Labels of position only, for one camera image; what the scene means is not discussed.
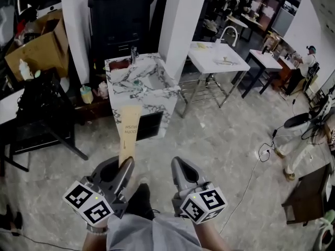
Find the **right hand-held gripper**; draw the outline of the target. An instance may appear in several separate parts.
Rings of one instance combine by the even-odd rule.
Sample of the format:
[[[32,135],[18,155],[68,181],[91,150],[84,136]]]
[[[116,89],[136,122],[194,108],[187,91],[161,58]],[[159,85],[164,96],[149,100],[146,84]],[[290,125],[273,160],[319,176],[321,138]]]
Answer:
[[[198,186],[201,180],[200,168],[190,160],[174,157],[171,161],[173,183],[178,190],[185,190],[185,195],[177,193],[172,199],[175,216],[190,219],[194,224],[201,224],[217,218],[227,207],[228,201],[220,188],[206,182]]]

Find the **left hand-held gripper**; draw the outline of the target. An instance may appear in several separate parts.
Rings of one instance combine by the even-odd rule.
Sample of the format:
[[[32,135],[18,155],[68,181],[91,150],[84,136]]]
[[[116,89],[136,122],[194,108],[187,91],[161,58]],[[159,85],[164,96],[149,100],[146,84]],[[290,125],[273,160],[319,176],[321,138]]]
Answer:
[[[101,162],[91,176],[84,176],[65,192],[63,200],[90,226],[114,215],[122,218],[128,206],[126,198],[134,191],[131,180],[135,161],[124,160],[119,168],[118,156]]]

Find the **tan toothbrush box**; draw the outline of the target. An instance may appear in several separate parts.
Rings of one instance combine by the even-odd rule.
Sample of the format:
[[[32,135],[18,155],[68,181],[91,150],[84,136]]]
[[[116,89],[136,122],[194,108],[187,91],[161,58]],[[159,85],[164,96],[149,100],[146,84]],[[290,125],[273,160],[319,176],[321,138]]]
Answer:
[[[121,108],[119,166],[129,157],[135,158],[135,146],[141,112],[141,105],[123,106]]]

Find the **person's left forearm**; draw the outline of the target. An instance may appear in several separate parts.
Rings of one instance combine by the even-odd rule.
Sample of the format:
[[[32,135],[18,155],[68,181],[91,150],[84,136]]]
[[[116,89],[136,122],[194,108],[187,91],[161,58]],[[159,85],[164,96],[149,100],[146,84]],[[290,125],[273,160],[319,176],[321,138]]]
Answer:
[[[106,241],[108,225],[106,223],[91,226],[87,224],[87,236],[85,238],[82,251],[107,251]]]

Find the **person's right forearm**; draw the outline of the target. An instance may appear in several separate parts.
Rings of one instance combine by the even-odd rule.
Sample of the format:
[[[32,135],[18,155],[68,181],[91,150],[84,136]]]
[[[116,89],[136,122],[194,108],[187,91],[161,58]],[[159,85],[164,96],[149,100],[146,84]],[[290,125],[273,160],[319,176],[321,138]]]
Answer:
[[[204,250],[209,251],[231,251],[227,243],[220,236],[213,221],[193,224],[196,235]]]

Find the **black table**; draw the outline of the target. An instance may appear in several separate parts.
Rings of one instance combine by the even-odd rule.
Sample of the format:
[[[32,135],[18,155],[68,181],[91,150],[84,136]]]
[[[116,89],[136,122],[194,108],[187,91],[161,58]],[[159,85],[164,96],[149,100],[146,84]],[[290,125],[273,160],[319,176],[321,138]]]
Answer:
[[[43,71],[24,84],[16,118],[0,125],[0,177],[5,165],[23,172],[29,168],[14,161],[17,154],[62,144],[83,160],[88,157],[75,145],[74,126],[84,124],[60,83],[56,69]]]

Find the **pink teapot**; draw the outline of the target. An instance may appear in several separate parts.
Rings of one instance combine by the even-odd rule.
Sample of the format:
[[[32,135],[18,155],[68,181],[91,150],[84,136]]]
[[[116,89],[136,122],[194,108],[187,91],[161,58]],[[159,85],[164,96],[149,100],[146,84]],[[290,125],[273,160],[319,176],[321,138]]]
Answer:
[[[106,82],[101,82],[98,86],[98,94],[102,99],[108,99],[108,85]]]

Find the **marble washbasin cabinet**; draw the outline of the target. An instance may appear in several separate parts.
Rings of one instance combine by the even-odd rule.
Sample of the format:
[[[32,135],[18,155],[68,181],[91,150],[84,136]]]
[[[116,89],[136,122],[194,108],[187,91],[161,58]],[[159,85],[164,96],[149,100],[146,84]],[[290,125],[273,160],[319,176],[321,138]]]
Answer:
[[[168,129],[180,87],[168,73],[158,53],[141,54],[135,65],[126,69],[109,69],[111,61],[129,59],[129,56],[105,60],[109,101],[118,130],[121,130],[121,108],[141,105],[137,140],[163,138]]]

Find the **dark red tray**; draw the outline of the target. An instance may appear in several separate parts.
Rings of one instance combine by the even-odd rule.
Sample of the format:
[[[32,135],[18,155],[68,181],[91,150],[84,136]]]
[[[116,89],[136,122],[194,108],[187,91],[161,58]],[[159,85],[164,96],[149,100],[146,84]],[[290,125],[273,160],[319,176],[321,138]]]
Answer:
[[[111,71],[113,70],[121,70],[121,69],[126,69],[130,66],[130,61],[129,59],[123,59],[123,60],[118,60],[118,61],[111,61],[109,63],[109,69]]]

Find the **glass pot lid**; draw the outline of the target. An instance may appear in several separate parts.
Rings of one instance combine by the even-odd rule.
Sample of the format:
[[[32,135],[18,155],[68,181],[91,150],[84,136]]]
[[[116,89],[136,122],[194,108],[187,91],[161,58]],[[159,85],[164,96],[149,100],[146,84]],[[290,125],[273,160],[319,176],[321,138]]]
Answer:
[[[233,62],[233,61],[229,61],[228,58],[226,56],[224,56],[222,59],[217,59],[217,58],[214,58],[213,59],[213,62],[217,65],[237,65],[236,62]]]

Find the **dark wooden side table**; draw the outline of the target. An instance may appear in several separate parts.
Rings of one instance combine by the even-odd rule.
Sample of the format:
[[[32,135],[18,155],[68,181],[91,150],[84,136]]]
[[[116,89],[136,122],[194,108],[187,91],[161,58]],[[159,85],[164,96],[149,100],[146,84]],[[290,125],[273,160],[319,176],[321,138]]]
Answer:
[[[282,203],[286,224],[302,223],[319,219],[326,212],[326,184],[331,172],[327,164],[318,170],[302,176],[288,198]]]

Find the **white water bottle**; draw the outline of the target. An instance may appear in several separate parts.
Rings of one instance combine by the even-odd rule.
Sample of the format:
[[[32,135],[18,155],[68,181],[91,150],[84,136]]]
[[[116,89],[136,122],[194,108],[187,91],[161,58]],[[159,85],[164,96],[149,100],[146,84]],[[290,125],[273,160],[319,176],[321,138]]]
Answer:
[[[28,63],[22,59],[19,60],[19,71],[24,81],[34,79],[34,75],[30,71]]]

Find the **cardboard box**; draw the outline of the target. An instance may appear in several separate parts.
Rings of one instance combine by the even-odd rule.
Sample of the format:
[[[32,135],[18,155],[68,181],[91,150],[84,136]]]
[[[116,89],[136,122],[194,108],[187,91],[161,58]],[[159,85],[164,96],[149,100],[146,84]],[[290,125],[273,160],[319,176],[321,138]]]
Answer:
[[[18,46],[13,42],[5,55],[5,60],[18,82],[23,81],[19,61],[25,61],[31,71],[56,68],[60,78],[68,75],[69,43],[66,35],[63,12],[56,10],[31,23],[40,34],[30,42]]]

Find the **black cabinet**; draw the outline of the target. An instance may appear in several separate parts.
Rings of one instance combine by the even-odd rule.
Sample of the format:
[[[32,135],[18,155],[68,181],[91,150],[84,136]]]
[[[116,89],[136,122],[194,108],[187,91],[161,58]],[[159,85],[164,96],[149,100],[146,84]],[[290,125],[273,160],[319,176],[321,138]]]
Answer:
[[[135,47],[148,53],[150,5],[153,0],[88,0],[92,59],[97,71],[105,60],[129,56]]]

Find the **white rounded appliance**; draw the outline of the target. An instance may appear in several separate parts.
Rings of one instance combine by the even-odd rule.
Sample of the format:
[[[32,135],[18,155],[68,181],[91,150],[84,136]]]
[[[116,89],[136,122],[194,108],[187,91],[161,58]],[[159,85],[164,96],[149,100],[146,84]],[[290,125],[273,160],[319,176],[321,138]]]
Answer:
[[[58,10],[58,9],[61,9],[62,8],[62,3],[59,2],[59,3],[56,3],[54,5],[50,5],[50,6],[46,6],[44,8],[42,7],[38,7],[37,11],[43,11],[43,10],[46,10],[48,12],[51,12],[51,11],[54,11],[54,10]]]

